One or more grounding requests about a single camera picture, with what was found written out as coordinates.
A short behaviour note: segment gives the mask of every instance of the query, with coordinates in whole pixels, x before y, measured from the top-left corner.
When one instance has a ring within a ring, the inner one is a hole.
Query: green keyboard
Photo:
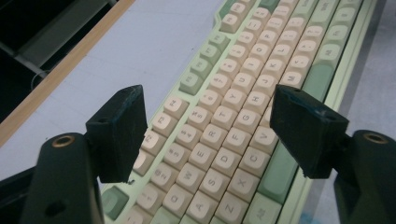
[[[129,183],[102,189],[106,223],[297,223],[312,181],[269,127],[275,86],[337,110],[376,2],[225,1]]]

